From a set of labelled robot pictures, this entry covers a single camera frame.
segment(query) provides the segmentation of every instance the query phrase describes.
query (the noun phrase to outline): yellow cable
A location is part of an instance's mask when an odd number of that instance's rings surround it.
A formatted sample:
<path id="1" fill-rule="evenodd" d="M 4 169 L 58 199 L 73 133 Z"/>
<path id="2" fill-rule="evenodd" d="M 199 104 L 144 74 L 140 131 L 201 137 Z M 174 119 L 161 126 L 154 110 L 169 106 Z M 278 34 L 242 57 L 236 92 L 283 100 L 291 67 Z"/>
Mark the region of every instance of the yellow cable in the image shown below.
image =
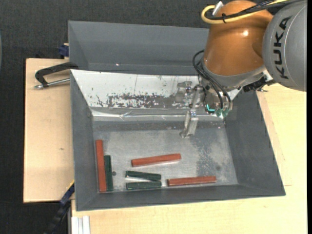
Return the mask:
<path id="1" fill-rule="evenodd" d="M 275 0 L 273 2 L 270 2 L 270 4 L 275 4 L 275 3 L 280 3 L 280 2 L 285 2 L 285 1 L 288 1 L 288 0 Z M 209 18 L 207 18 L 205 16 L 206 12 L 208 10 L 211 10 L 211 9 L 214 9 L 215 8 L 215 5 L 208 5 L 206 8 L 203 9 L 203 11 L 201 12 L 201 18 L 204 22 L 206 23 L 210 23 L 210 24 L 221 24 L 221 23 L 224 23 L 223 20 L 211 20 Z M 228 22 L 232 22 L 232 21 L 237 21 L 239 19 L 243 19 L 243 18 L 246 18 L 246 17 L 250 17 L 252 16 L 253 14 L 255 13 L 258 13 L 260 11 L 256 11 L 256 12 L 252 12 L 252 13 L 249 13 L 249 14 L 245 14 L 245 15 L 241 15 L 241 16 L 237 16 L 237 17 L 234 17 L 234 18 L 229 18 L 229 19 L 225 19 L 225 22 L 228 23 Z"/>

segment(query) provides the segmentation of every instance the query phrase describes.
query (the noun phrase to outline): black floor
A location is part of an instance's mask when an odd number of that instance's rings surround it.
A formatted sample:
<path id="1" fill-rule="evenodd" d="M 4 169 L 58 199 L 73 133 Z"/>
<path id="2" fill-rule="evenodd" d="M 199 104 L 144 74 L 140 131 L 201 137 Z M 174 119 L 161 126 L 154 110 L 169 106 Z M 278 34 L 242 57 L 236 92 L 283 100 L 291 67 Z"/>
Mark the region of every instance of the black floor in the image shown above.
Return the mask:
<path id="1" fill-rule="evenodd" d="M 59 58 L 68 20 L 207 27 L 199 12 L 218 1 L 0 0 L 0 234 L 43 233 L 58 209 L 56 203 L 22 203 L 24 59 Z"/>

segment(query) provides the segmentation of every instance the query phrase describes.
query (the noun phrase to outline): green wooden block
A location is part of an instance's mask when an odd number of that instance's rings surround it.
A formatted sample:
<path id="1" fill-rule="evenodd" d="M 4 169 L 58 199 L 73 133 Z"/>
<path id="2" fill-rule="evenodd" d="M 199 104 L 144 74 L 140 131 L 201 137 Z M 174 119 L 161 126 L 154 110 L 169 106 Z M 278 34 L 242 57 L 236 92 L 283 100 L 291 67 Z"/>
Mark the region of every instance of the green wooden block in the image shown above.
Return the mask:
<path id="1" fill-rule="evenodd" d="M 126 177 L 135 177 L 135 178 L 142 178 L 152 181 L 161 180 L 160 174 L 152 174 L 152 173 L 143 173 L 143 172 L 136 172 L 136 171 L 126 171 Z"/>
<path id="2" fill-rule="evenodd" d="M 114 190 L 114 185 L 113 185 L 112 162 L 111 162 L 110 155 L 104 156 L 104 164 L 105 164 L 105 174 L 106 174 L 106 187 L 107 187 L 107 191 L 111 192 Z"/>
<path id="3" fill-rule="evenodd" d="M 126 183 L 126 187 L 127 187 L 128 191 L 160 189 L 161 188 L 161 182 L 160 181 L 133 182 L 133 183 Z"/>

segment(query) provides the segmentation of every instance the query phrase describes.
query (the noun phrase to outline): red wooden block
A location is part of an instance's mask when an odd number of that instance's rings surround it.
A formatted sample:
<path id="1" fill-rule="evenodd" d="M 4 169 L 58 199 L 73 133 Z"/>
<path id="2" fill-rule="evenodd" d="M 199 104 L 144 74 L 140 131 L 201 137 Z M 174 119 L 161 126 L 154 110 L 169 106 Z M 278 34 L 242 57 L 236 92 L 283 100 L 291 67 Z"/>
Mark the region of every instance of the red wooden block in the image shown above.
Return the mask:
<path id="1" fill-rule="evenodd" d="M 101 139 L 96 140 L 96 150 L 97 150 L 98 187 L 99 187 L 99 192 L 103 193 L 107 191 L 107 187 L 106 187 L 103 141 Z"/>
<path id="2" fill-rule="evenodd" d="M 145 165 L 153 165 L 153 164 L 159 164 L 159 163 L 169 162 L 169 161 L 177 161 L 180 159 L 181 159 L 181 154 L 169 154 L 169 155 L 133 159 L 131 160 L 131 164 L 133 167 L 145 166 Z"/>
<path id="3" fill-rule="evenodd" d="M 197 185 L 207 183 L 216 183 L 216 177 L 215 176 L 184 177 L 184 178 L 170 178 L 167 180 L 168 186 Z"/>

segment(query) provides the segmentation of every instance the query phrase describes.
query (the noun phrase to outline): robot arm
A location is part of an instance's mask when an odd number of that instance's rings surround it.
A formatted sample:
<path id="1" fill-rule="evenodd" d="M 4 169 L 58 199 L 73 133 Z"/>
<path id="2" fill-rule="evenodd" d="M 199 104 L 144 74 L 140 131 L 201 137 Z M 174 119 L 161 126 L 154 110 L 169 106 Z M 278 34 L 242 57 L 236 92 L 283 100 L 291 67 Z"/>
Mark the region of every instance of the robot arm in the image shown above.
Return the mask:
<path id="1" fill-rule="evenodd" d="M 274 16 L 266 8 L 285 5 Z M 212 11 L 211 17 L 206 12 Z M 206 48 L 193 58 L 199 73 L 183 137 L 195 133 L 196 109 L 224 118 L 236 95 L 268 84 L 306 91 L 307 0 L 235 0 L 210 5 L 202 18 L 210 23 Z"/>

